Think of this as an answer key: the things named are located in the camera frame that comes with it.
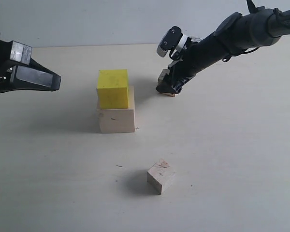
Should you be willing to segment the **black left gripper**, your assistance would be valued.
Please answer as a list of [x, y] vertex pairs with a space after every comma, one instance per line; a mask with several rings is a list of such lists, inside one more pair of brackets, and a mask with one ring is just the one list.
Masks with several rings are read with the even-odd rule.
[[0, 39], [0, 93], [59, 90], [61, 77], [36, 62], [31, 55], [31, 46]]

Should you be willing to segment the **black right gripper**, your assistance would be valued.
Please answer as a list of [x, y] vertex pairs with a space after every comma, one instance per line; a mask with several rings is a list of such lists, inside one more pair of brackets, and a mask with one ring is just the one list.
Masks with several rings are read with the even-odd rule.
[[160, 88], [168, 94], [179, 94], [183, 85], [193, 79], [200, 71], [199, 60], [195, 58], [182, 58], [172, 61], [168, 65], [169, 74], [165, 76], [165, 83]]

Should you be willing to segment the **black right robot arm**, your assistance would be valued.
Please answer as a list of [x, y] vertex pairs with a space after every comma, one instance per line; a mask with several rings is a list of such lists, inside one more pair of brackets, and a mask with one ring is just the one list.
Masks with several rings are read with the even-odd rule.
[[231, 14], [205, 38], [187, 36], [179, 26], [168, 29], [156, 52], [162, 58], [169, 56], [172, 62], [161, 71], [156, 91], [177, 95], [185, 84], [213, 64], [272, 46], [282, 36], [290, 35], [290, 10], [256, 7], [251, 0], [247, 7], [249, 14]]

